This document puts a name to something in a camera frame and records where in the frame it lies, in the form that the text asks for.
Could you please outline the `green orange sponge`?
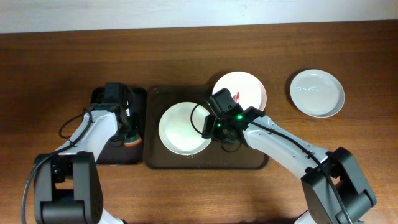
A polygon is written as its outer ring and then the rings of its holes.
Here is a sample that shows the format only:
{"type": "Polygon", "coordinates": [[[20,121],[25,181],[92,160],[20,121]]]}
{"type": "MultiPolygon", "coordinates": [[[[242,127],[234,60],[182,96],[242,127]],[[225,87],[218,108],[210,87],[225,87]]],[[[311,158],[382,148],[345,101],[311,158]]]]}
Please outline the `green orange sponge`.
{"type": "Polygon", "coordinates": [[[126,147],[135,147],[142,144],[142,138],[139,135],[128,137],[124,140],[126,147]]]}

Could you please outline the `pinkish white plate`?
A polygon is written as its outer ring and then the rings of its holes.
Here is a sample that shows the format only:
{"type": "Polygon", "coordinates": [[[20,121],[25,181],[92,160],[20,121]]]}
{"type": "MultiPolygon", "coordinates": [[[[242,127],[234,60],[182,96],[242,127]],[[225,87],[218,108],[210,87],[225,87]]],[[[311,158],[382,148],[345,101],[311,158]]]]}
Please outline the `pinkish white plate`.
{"type": "Polygon", "coordinates": [[[230,72],[223,75],[214,85],[212,94],[227,88],[231,97],[245,110],[253,106],[264,111],[267,94],[264,85],[258,78],[247,72],[230,72]]]}

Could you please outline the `cream plate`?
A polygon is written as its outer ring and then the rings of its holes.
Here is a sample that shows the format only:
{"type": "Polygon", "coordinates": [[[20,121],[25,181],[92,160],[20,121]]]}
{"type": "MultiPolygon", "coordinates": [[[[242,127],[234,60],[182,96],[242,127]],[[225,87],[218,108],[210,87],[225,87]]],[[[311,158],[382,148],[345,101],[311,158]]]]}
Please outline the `cream plate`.
{"type": "Polygon", "coordinates": [[[210,112],[201,105],[181,102],[171,106],[159,121],[158,133],[163,145],[174,154],[191,156],[202,152],[210,145],[211,139],[202,138],[196,132],[202,131],[205,118],[210,112]]]}

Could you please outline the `pale green plate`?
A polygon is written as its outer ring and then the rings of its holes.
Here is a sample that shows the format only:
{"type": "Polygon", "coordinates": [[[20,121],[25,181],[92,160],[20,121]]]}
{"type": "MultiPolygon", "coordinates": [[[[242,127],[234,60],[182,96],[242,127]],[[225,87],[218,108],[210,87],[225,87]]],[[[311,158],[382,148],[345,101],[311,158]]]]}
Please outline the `pale green plate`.
{"type": "Polygon", "coordinates": [[[323,70],[309,69],[296,74],[290,82],[289,93],[298,110],[315,118],[332,117],[345,103],[342,84],[323,70]]]}

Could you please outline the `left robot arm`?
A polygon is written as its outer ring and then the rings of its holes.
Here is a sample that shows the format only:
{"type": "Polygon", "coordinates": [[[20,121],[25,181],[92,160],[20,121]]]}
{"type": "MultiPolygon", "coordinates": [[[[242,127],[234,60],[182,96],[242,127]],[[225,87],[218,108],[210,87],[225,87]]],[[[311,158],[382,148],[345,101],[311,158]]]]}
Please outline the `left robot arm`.
{"type": "Polygon", "coordinates": [[[75,132],[35,158],[27,185],[37,223],[124,223],[104,208],[97,166],[142,161],[146,101],[145,89],[122,83],[92,92],[75,132]]]}

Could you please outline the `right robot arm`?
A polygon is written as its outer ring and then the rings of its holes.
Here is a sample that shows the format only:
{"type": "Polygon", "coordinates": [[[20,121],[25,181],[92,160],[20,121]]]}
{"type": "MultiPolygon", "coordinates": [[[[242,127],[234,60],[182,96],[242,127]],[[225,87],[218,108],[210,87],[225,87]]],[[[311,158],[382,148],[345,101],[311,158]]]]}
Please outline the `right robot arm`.
{"type": "Polygon", "coordinates": [[[201,135],[222,144],[241,143],[277,161],[300,179],[308,209],[296,223],[361,223],[377,204],[376,196],[354,155],[310,144],[276,125],[263,111],[242,109],[228,89],[211,95],[206,103],[201,135]]]}

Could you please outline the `small black tray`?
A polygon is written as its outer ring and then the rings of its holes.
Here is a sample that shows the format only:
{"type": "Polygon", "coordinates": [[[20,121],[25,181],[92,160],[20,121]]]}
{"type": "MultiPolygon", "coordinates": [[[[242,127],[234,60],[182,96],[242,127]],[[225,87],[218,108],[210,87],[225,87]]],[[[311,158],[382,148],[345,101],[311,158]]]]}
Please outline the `small black tray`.
{"type": "Polygon", "coordinates": [[[146,120],[147,93],[139,87],[127,89],[127,120],[132,123],[127,136],[109,140],[96,163],[101,165],[136,165],[142,161],[146,120]]]}

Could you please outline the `large brown tray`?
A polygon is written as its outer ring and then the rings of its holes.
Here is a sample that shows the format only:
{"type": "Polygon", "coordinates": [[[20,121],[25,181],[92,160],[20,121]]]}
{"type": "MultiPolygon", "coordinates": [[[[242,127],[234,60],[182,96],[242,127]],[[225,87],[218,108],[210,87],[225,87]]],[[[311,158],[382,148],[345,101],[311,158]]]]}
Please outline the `large brown tray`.
{"type": "Polygon", "coordinates": [[[184,101],[199,103],[207,99],[212,87],[158,86],[147,96],[143,161],[151,169],[215,169],[259,170],[269,162],[269,156],[244,145],[221,145],[211,142],[202,152],[182,156],[168,150],[161,142],[159,121],[172,105],[184,101]]]}

